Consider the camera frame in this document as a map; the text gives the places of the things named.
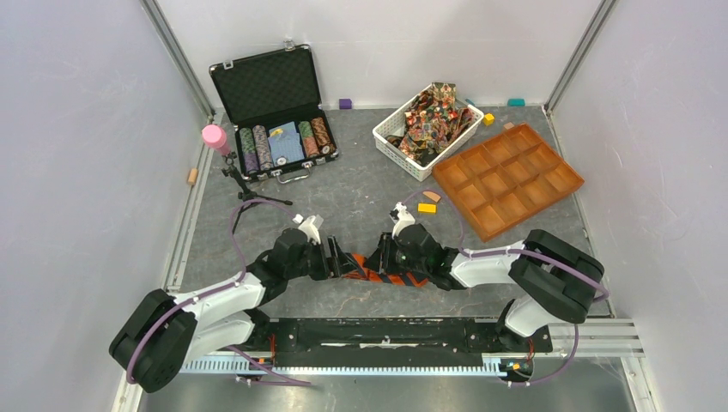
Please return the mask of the orange navy striped tie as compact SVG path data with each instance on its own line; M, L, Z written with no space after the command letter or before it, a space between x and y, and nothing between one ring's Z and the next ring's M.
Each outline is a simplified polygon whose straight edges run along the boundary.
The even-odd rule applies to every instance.
M428 284L426 276L415 275L411 272L404 274L380 274L375 270L370 270L365 266L367 258L361 254L352 254L357 267L354 269L345 269L342 278L352 279L365 282L387 283L397 286L420 288Z

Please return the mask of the wooden compartment tray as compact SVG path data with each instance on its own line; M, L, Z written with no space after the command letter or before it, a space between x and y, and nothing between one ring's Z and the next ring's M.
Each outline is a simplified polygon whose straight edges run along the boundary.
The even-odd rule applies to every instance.
M513 126L438 163L432 175L483 242L585 183L528 124Z

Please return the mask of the white plastic basket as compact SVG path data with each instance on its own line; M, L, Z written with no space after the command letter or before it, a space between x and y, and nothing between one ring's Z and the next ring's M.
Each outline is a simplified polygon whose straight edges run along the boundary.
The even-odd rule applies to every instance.
M373 128L376 149L423 181L476 133L484 113L458 97L457 85L432 82Z

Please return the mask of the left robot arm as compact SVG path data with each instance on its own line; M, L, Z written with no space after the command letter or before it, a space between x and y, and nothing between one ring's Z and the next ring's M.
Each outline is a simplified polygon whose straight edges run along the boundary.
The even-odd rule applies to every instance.
M262 348L270 327L258 308L282 294L290 280L364 276L364 257L324 245L316 231L286 229L274 245L230 278L186 294L147 293L109 347L132 385L147 393L166 386L190 361L220 348Z

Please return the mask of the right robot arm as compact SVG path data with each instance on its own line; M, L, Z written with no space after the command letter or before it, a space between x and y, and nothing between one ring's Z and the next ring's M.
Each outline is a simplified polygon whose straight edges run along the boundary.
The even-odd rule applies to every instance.
M507 304L495 328L507 350L526 344L538 329L562 321L585 322L591 306L606 300L604 267L594 257L542 229L501 248L446 247L422 224L384 233L364 268L407 284L427 281L452 291L513 284L523 297Z

